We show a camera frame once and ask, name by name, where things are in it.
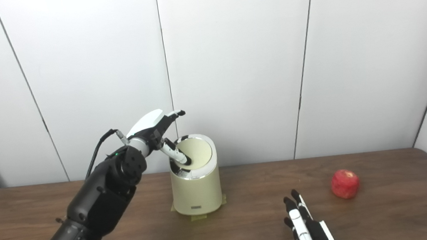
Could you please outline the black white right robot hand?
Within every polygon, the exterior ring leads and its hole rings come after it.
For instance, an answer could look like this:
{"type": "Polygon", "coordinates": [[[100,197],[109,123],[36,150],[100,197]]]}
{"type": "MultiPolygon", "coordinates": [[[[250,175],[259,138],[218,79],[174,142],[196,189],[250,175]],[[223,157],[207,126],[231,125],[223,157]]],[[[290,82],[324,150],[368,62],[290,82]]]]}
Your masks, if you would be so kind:
{"type": "Polygon", "coordinates": [[[294,240],[335,240],[323,220],[316,221],[309,212],[301,194],[292,189],[292,198],[284,197],[285,225],[291,229],[294,240]]]}

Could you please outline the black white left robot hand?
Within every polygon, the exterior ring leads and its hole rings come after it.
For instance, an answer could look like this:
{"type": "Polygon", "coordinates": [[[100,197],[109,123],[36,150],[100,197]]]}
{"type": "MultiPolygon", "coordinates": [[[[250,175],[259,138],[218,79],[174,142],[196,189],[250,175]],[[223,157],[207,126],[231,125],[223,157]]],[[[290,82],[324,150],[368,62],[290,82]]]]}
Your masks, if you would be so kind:
{"type": "Polygon", "coordinates": [[[162,151],[174,161],[182,165],[190,165],[191,158],[179,150],[173,141],[164,137],[173,122],[185,114],[186,112],[182,109],[168,114],[164,114],[161,109],[147,113],[127,134],[128,145],[139,150],[144,157],[148,157],[154,150],[162,151]]]}

